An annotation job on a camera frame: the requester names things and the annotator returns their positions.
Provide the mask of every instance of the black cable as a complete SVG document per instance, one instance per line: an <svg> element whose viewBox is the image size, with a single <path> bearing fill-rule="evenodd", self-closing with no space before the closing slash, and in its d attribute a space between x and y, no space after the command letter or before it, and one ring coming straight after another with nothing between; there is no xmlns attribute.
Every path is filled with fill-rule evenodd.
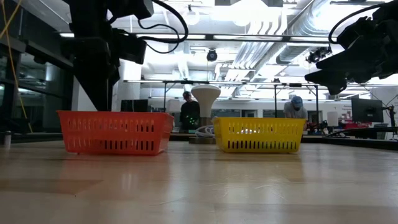
<svg viewBox="0 0 398 224"><path fill-rule="evenodd" d="M168 25L165 25L165 24L156 24L156 25L153 25L153 26L150 26L150 27L144 27L144 26L141 24L141 21L140 21L140 20L138 20L138 25L139 25L139 27L141 27L141 29L153 29L153 28L158 27L158 26L167 27L167 28L172 29L172 30L174 31L175 35L177 35L177 40L180 41L180 36L179 36L179 34L178 34L178 31L177 31L174 27L171 27L171 26L168 26ZM152 49L154 52L156 52L156 53L159 53L159 54L168 54L168 53L173 52L175 49L177 49L177 47L178 47L178 45L179 45L179 42L178 42L178 41L177 41L177 43L175 44L174 48L173 48L172 50L169 50L168 52L160 52L160 51L158 51L158 50L155 50L155 49L154 49L152 46L150 46L149 44L147 44L147 46L148 46L150 49Z"/></svg>
<svg viewBox="0 0 398 224"><path fill-rule="evenodd" d="M108 23L109 24L112 24L112 23L114 23L115 21L116 21L116 19L118 19L116 16L113 16L109 21L108 21Z"/></svg>
<svg viewBox="0 0 398 224"><path fill-rule="evenodd" d="M337 27L340 26L340 24L342 24L344 21L346 21L347 19L349 19L349 18L351 18L351 17L353 17L353 16L358 15L359 13L366 12L366 11L369 11L369 10L372 10L372 9L377 9L377 8L383 6L383 5L385 5L385 3L377 4L377 5L374 5L374 6L369 6L369 7L360 9L360 10L358 10L358 11L356 11L356 12L353 12L353 13L351 13L350 15L348 15L348 16L342 18L342 20L338 21L338 22L336 23L336 25L331 29L331 31L330 31L330 33L329 33L329 37L328 37L329 42L330 42L331 44L338 44L336 41L332 40L331 37L332 37L334 31L337 29Z"/></svg>
<svg viewBox="0 0 398 224"><path fill-rule="evenodd" d="M377 100L380 100L377 96L375 96L370 90L368 90L365 86L362 86L366 91L368 91L373 97L375 97Z"/></svg>
<svg viewBox="0 0 398 224"><path fill-rule="evenodd" d="M150 46L149 44L147 44L147 46L148 46L150 49L152 49L154 52L158 53L158 54L168 54L168 53L173 52L175 49L177 49L178 44L175 44L174 48L173 48L172 50L169 50L168 52L160 52L160 51L158 51L158 50L155 50L155 49L154 49L152 46Z"/></svg>
<svg viewBox="0 0 398 224"><path fill-rule="evenodd" d="M385 106L385 107L388 107L385 103L383 103L383 101L382 100L380 100L377 96L375 96L372 92L370 92L370 90L368 90L365 86L362 86L365 90L367 90L373 97L375 97L377 100L379 100L379 101L381 101L381 103ZM388 111L386 111L385 110L385 112L387 113L387 116L389 117L389 118L391 118L390 117L390 114L388 113Z"/></svg>
<svg viewBox="0 0 398 224"><path fill-rule="evenodd" d="M394 97L393 97L393 98L392 98L392 99L391 99L391 100L390 100L390 101L387 103L387 105L388 105L388 104L390 104L390 103L391 103L391 101L393 101L394 99L396 99L396 98L397 98L397 96L398 96L398 95L394 96Z"/></svg>
<svg viewBox="0 0 398 224"><path fill-rule="evenodd" d="M188 25L185 22L184 18L173 7L171 7L168 4L162 2L161 0L152 0L152 1L154 3L160 5L160 6L164 7L165 9L169 10L172 14L174 14L177 17L177 19L179 19L179 21L181 22L181 24L182 24L182 26L184 28L184 36L180 39L180 37L178 36L178 32L177 32L177 40L168 40L168 39L161 39L161 38L147 37L147 36L140 37L140 39L142 39L142 40L153 40L153 41L166 43L166 44L179 44L179 43L184 42L188 38ZM152 28L155 28L157 26L166 26L168 28L171 28L170 26L163 25L163 24L156 24L154 26L145 27L145 28L140 25L140 27L142 29L152 29Z"/></svg>

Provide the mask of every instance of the white cable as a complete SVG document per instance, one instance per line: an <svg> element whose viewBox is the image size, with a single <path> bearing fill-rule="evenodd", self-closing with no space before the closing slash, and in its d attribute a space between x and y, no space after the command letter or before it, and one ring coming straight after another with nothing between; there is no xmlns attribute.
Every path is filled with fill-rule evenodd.
<svg viewBox="0 0 398 224"><path fill-rule="evenodd" d="M197 137L203 137L203 138L213 138L215 137L214 135L214 127L213 125L207 125L207 126L202 126L198 129L195 130L195 134Z"/></svg>

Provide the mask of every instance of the wooden table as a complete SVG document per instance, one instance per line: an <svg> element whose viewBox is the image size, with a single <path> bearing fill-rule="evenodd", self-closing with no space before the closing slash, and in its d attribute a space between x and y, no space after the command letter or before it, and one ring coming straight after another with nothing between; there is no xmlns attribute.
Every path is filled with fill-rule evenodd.
<svg viewBox="0 0 398 224"><path fill-rule="evenodd" d="M225 154L170 142L156 157L0 149L1 223L398 223L398 154L302 144Z"/></svg>

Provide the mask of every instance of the orange basket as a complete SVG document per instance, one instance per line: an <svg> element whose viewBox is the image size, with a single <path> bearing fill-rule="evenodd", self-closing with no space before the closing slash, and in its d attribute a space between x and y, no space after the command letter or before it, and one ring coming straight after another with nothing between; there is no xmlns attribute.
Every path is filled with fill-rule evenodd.
<svg viewBox="0 0 398 224"><path fill-rule="evenodd" d="M167 149L166 113L58 111L68 152L155 156Z"/></svg>

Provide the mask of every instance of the yellow cable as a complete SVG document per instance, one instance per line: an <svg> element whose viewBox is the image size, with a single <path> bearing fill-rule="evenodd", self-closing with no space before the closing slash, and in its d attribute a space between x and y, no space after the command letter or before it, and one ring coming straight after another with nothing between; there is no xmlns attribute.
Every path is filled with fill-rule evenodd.
<svg viewBox="0 0 398 224"><path fill-rule="evenodd" d="M9 20L8 22L7 22L7 21L4 21L4 25L6 25L6 26L5 26L4 29L1 31L0 39L2 38L2 36L4 35L4 33L5 33L6 31L8 31L8 27L10 26L11 21L14 19L14 16L17 14L17 11L18 11L18 9L19 9L19 6L21 5L21 2L22 2L22 0L19 0L19 1L18 1L17 7L14 9L14 12L11 14L10 20Z"/></svg>
<svg viewBox="0 0 398 224"><path fill-rule="evenodd" d="M14 12L16 12L18 10L18 7L21 4L21 2L22 2L22 0L19 1L18 5L16 7L16 10ZM9 53L10 59L11 59L12 74L14 75L15 86L16 86L16 88L18 90L19 84L18 84L18 79L17 79L17 73L15 71L14 61L12 59L12 50L11 50L11 44L10 44L10 37L9 37L9 34L8 34L8 25L11 23L13 16L11 16L10 20L7 22L6 8L4 6L4 0L2 0L1 3L2 3L2 14L3 14L3 18L4 18L4 25L6 25L4 30L3 30L3 32L5 31L5 33L6 33L7 44L8 44L8 53ZM24 112L25 119L28 120L27 119L27 115L26 115L26 110L25 110L25 107L24 107L24 102L22 101L21 94L18 94L18 97L19 97L19 101L21 102L22 111ZM32 126L30 125L29 121L28 121L28 125L29 125L30 132L33 133L33 129L32 129Z"/></svg>

